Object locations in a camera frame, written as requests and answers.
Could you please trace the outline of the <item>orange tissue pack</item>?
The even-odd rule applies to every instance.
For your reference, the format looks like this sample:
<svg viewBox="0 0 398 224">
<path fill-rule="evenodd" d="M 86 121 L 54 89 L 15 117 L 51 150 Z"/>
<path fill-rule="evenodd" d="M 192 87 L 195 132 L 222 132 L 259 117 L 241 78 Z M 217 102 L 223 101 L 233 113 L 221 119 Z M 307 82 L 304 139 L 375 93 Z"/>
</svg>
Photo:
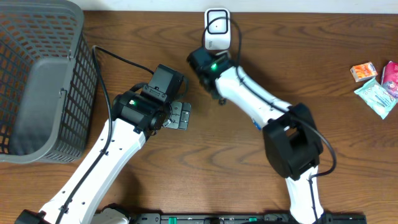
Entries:
<svg viewBox="0 0 398 224">
<path fill-rule="evenodd" d="M 350 72 L 355 82 L 369 80 L 377 76 L 377 71 L 372 62 L 352 66 Z"/>
</svg>

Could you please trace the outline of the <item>teal wet wipes packet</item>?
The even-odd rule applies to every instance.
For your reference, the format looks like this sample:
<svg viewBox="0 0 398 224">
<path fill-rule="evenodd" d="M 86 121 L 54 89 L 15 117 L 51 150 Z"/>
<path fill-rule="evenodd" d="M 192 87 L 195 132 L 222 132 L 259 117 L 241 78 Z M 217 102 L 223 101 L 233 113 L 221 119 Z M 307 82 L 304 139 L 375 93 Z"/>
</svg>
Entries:
<svg viewBox="0 0 398 224">
<path fill-rule="evenodd" d="M 375 78 L 367 81 L 354 93 L 360 96 L 382 119 L 387 117 L 397 103 L 397 100 Z"/>
</svg>

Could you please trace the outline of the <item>purple sanitary pad pack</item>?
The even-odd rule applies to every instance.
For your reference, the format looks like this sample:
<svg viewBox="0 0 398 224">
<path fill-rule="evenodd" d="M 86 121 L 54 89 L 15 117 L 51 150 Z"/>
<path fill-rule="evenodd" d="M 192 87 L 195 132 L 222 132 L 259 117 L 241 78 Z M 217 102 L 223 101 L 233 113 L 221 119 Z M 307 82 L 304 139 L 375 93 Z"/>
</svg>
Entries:
<svg viewBox="0 0 398 224">
<path fill-rule="evenodd" d="M 387 90 L 387 92 L 392 95 L 394 98 L 397 98 L 398 89 L 397 89 L 397 63 L 390 61 L 383 68 L 381 85 Z"/>
</svg>

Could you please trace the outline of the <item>blue snack packet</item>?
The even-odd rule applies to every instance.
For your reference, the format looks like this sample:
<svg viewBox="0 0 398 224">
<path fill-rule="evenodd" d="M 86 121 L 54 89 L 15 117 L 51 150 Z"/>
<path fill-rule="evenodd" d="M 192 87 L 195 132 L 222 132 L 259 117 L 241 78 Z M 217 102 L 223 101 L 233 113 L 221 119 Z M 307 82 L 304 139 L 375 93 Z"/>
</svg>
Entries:
<svg viewBox="0 0 398 224">
<path fill-rule="evenodd" d="M 255 120 L 252 120 L 252 122 L 253 122 L 254 126 L 255 126 L 258 130 L 261 130 L 261 129 L 262 129 L 261 126 L 260 126 Z"/>
</svg>

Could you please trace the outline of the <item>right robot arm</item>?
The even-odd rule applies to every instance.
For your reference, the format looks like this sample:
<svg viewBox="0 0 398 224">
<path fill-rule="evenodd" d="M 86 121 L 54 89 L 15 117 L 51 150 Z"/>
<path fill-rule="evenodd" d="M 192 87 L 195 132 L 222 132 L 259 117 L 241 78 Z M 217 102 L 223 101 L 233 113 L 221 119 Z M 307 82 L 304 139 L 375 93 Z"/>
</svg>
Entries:
<svg viewBox="0 0 398 224">
<path fill-rule="evenodd" d="M 257 84 L 227 54 L 188 58 L 204 89 L 229 100 L 262 130 L 266 157 L 285 179 L 290 215 L 297 223 L 316 223 L 324 209 L 318 197 L 320 154 L 325 144 L 310 110 L 278 99 Z"/>
</svg>

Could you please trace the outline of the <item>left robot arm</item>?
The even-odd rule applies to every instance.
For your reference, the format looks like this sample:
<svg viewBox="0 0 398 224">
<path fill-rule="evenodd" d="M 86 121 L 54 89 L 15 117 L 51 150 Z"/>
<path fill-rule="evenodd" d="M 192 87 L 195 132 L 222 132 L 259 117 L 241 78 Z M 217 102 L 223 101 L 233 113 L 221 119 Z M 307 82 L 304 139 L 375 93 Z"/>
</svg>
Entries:
<svg viewBox="0 0 398 224">
<path fill-rule="evenodd" d="M 98 205 L 131 157 L 161 128 L 186 130 L 192 106 L 171 94 L 127 91 L 114 99 L 112 117 L 68 182 L 39 212 L 23 210 L 24 223 L 129 223 L 118 208 Z"/>
</svg>

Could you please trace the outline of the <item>grey plastic mesh basket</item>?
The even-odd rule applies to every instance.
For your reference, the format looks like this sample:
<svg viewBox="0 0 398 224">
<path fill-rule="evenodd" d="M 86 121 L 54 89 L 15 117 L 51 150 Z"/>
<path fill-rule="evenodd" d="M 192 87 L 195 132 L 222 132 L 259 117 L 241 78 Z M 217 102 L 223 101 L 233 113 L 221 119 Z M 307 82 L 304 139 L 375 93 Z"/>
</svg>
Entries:
<svg viewBox="0 0 398 224">
<path fill-rule="evenodd" d="M 97 76 L 70 1 L 1 2 L 1 161 L 69 163 L 86 146 Z"/>
</svg>

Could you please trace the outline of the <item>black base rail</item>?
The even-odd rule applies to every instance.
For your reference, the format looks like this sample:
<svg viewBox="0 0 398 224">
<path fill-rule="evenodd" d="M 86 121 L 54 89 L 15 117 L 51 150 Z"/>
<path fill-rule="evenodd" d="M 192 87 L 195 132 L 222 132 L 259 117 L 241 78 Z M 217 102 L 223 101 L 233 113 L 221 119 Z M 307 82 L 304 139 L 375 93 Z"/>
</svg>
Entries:
<svg viewBox="0 0 398 224">
<path fill-rule="evenodd" d="M 161 215 L 156 213 L 142 213 L 133 215 L 133 224 L 239 224 L 239 223 L 298 223 L 288 213 L 268 213 L 265 215 Z M 367 224 L 365 215 L 332 214 L 321 216 L 317 223 L 324 224 Z"/>
</svg>

